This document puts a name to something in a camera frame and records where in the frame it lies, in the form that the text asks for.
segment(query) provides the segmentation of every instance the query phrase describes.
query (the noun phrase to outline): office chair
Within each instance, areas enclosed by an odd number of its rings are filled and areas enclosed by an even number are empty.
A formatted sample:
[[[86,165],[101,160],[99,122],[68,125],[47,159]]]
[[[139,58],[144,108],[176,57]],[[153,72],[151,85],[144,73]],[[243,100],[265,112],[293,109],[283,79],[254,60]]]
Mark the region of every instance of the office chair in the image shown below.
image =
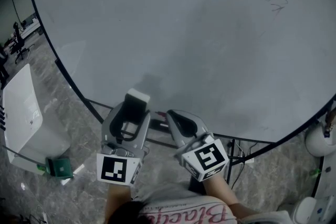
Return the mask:
[[[17,22],[14,23],[13,28],[15,29],[15,34],[16,34],[17,41],[14,39],[15,44],[12,47],[12,50],[11,50],[10,54],[17,53],[16,59],[15,59],[15,64],[17,64],[17,59],[21,56],[21,58],[23,60],[23,55],[22,54],[25,51],[30,51],[30,49],[22,48],[25,45],[25,41],[20,36],[19,27],[18,27]]]

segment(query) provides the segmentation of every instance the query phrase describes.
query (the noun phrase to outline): tiled floor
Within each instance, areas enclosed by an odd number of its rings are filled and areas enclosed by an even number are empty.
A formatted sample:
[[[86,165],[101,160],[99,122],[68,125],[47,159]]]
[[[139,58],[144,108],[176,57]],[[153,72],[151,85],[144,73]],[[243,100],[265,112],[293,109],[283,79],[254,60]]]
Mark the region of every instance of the tiled floor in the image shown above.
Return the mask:
[[[35,43],[29,59],[18,65],[14,56],[9,56],[5,68],[11,78],[29,63],[50,93],[50,104],[71,137],[71,147],[65,155],[75,170],[74,179],[60,181],[49,175],[37,176],[18,169],[8,161],[7,153],[0,148],[0,197],[13,214],[41,218],[44,207],[54,224],[57,223],[102,223],[106,202],[107,184],[96,180],[96,153],[100,151],[100,123],[82,104],[54,61],[44,35],[32,36],[28,43]],[[96,106],[103,118],[108,109]],[[150,130],[149,137],[172,143],[168,134]],[[0,141],[4,143],[3,134]],[[242,142],[245,153],[251,142]],[[173,158],[174,149],[146,142],[150,154],[137,178],[133,194],[139,189],[150,189],[155,185],[188,181],[189,174],[178,166]],[[264,144],[251,149],[258,150]],[[233,167],[230,185],[235,181],[242,165]],[[282,146],[246,164],[235,184],[234,190],[241,202],[259,211],[276,210],[284,201],[296,201],[312,193],[315,180],[309,171],[318,167],[318,160],[308,154],[304,146],[304,134],[291,139]]]

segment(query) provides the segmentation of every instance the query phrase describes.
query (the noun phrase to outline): drawing on whiteboard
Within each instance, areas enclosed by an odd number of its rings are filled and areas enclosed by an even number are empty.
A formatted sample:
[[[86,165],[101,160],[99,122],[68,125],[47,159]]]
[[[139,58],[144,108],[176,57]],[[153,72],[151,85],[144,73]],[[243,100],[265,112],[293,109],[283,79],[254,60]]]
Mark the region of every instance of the drawing on whiteboard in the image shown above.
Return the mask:
[[[271,6],[273,6],[272,11],[276,12],[275,16],[279,14],[279,12],[285,8],[285,6],[288,4],[288,0],[266,0],[267,2],[270,2]]]

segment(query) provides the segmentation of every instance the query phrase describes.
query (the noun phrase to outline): white appliance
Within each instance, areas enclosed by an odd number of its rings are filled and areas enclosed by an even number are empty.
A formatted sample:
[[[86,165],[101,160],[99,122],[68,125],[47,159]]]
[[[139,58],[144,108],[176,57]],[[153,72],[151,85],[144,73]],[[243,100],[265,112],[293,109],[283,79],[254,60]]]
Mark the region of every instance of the white appliance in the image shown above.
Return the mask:
[[[29,64],[15,75],[3,92],[6,146],[37,162],[55,158],[70,147],[70,137],[59,122],[50,95]],[[7,151],[11,164],[42,175],[36,164]]]

